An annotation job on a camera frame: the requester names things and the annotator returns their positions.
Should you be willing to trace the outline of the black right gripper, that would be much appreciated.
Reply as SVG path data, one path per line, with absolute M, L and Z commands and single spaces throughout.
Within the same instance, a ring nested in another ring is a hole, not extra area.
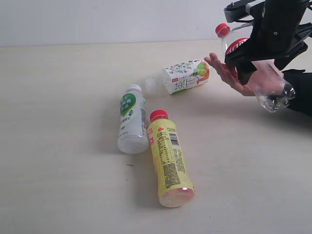
M 248 42 L 224 44 L 225 63 L 236 70 L 239 82 L 246 85 L 258 58 L 276 58 L 275 66 L 283 70 L 308 49 L 304 42 L 312 35 L 312 24 L 302 24 L 310 0 L 266 0 L 262 17 L 253 19 Z

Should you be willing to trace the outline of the black sleeved forearm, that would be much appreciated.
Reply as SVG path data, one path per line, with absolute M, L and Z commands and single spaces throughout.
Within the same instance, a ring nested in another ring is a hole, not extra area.
M 296 69 L 283 71 L 283 74 L 295 90 L 295 97 L 290 100 L 288 109 L 312 116 L 312 74 Z

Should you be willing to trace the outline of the person's open bare hand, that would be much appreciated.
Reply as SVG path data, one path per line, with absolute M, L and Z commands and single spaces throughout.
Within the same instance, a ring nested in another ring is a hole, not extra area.
M 213 67 L 218 75 L 221 77 L 221 80 L 227 83 L 231 88 L 238 91 L 245 97 L 253 97 L 255 93 L 253 92 L 250 85 L 242 85 L 238 80 L 238 74 L 236 70 L 230 70 L 228 66 L 218 59 L 215 53 L 209 53 L 208 57 L 205 57 L 204 60 Z M 273 62 L 269 62 L 268 65 L 257 65 L 256 71 L 250 76 L 249 82 L 252 80 L 264 81 L 265 78 L 283 78 L 284 74 L 279 71 Z

